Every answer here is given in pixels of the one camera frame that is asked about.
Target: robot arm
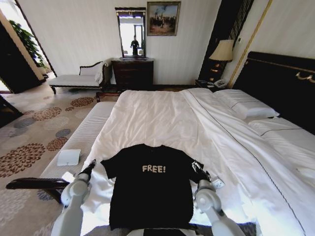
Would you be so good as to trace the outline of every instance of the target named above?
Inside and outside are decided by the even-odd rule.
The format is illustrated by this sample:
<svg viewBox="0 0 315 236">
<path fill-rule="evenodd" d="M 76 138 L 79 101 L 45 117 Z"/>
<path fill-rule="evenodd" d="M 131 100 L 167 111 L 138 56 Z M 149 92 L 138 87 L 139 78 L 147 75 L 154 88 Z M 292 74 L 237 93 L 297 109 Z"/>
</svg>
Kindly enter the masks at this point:
<svg viewBox="0 0 315 236">
<path fill-rule="evenodd" d="M 77 178 L 70 183 L 61 196 L 64 209 L 54 223 L 52 236 L 79 236 L 82 227 L 83 212 L 81 204 L 89 195 L 91 172 L 96 164 L 94 160 Z M 200 175 L 195 203 L 207 215 L 212 225 L 214 236 L 245 236 L 239 226 L 229 219 L 221 209 L 221 201 L 215 192 L 208 173 L 193 163 L 193 168 Z"/>
<path fill-rule="evenodd" d="M 64 205 L 63 211 L 54 223 L 52 236 L 79 236 L 82 227 L 83 211 L 81 204 L 89 195 L 89 181 L 96 160 L 82 171 L 75 180 L 70 183 L 61 195 Z"/>
<path fill-rule="evenodd" d="M 195 202 L 210 220 L 214 236 L 245 236 L 240 227 L 222 211 L 220 198 L 209 181 L 202 179 L 199 182 Z"/>
</svg>

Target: white duvet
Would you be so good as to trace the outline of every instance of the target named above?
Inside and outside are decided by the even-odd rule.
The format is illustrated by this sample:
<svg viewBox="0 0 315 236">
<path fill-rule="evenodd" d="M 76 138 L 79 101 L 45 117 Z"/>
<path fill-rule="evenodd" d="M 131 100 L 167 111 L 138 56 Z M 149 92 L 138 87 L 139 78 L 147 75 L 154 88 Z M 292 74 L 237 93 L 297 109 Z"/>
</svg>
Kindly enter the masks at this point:
<svg viewBox="0 0 315 236">
<path fill-rule="evenodd" d="M 315 234 L 314 189 L 288 170 L 279 154 L 208 89 L 122 93 L 84 167 L 142 143 L 180 149 L 205 164 L 205 170 L 225 182 L 217 193 L 224 212 L 236 222 L 257 220 L 266 236 Z M 102 165 L 94 168 L 91 184 L 82 206 L 81 235 L 109 224 L 114 182 Z M 137 180 L 130 179 L 130 184 Z M 210 225 L 198 211 L 191 222 Z"/>
</svg>

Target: painting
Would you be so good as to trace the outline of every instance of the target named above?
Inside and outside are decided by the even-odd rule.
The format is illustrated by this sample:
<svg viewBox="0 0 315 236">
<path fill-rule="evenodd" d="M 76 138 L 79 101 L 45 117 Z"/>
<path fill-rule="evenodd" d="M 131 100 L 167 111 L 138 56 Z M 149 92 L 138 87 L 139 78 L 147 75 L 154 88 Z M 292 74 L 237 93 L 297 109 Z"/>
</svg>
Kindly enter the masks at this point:
<svg viewBox="0 0 315 236">
<path fill-rule="evenodd" d="M 176 36 L 180 1 L 148 2 L 148 36 Z"/>
</svg>

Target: headboard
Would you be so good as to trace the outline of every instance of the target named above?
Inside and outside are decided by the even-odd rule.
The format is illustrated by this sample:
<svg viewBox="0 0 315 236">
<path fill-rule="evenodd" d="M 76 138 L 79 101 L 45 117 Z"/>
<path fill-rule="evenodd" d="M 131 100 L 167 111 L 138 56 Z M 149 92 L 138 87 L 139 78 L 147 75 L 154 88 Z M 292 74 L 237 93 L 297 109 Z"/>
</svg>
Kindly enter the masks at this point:
<svg viewBox="0 0 315 236">
<path fill-rule="evenodd" d="M 250 52 L 233 89 L 315 134 L 315 59 Z"/>
</svg>

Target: patterned carpet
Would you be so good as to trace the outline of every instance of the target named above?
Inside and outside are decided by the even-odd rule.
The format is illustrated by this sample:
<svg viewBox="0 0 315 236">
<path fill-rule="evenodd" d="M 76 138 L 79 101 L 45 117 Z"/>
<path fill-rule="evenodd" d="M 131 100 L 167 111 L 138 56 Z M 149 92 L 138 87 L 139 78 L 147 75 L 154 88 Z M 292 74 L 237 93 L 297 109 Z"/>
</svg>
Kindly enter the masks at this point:
<svg viewBox="0 0 315 236">
<path fill-rule="evenodd" d="M 182 88 L 166 88 L 179 91 Z M 6 190 L 16 178 L 39 177 L 96 104 L 93 89 L 57 88 L 46 83 L 20 94 L 2 94 L 23 116 L 0 128 L 0 232 L 5 236 L 50 236 L 62 206 L 42 190 Z M 102 101 L 116 101 L 104 97 Z M 244 225 L 256 235 L 254 224 Z M 209 228 L 199 229 L 210 236 Z M 125 236 L 128 230 L 95 228 L 89 236 Z"/>
</svg>

